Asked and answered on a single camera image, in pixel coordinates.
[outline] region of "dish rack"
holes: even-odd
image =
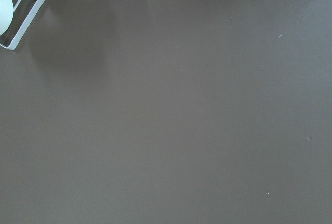
[[[15,50],[45,0],[13,0],[14,16],[8,30],[0,36],[0,46]]]

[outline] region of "dark gray floor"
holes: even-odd
[[[331,223],[331,16],[47,0],[0,50],[1,223]]]

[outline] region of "gray table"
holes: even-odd
[[[331,16],[47,0],[0,50],[1,223],[331,223]]]

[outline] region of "white rack frame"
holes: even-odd
[[[23,23],[21,24],[20,28],[16,32],[14,38],[10,42],[8,46],[5,46],[0,43],[0,46],[9,49],[9,50],[15,50],[17,45],[19,44],[20,40],[22,39],[24,33],[26,32],[27,28],[31,24],[32,20],[35,18],[37,12],[41,8],[42,4],[44,3],[45,0],[36,0],[35,4],[31,8],[30,12],[26,15],[26,18],[24,19]],[[14,6],[14,11],[17,9],[19,6],[21,0],[18,0]]]

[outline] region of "white round object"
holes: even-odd
[[[12,0],[0,0],[0,35],[10,26],[14,15]]]

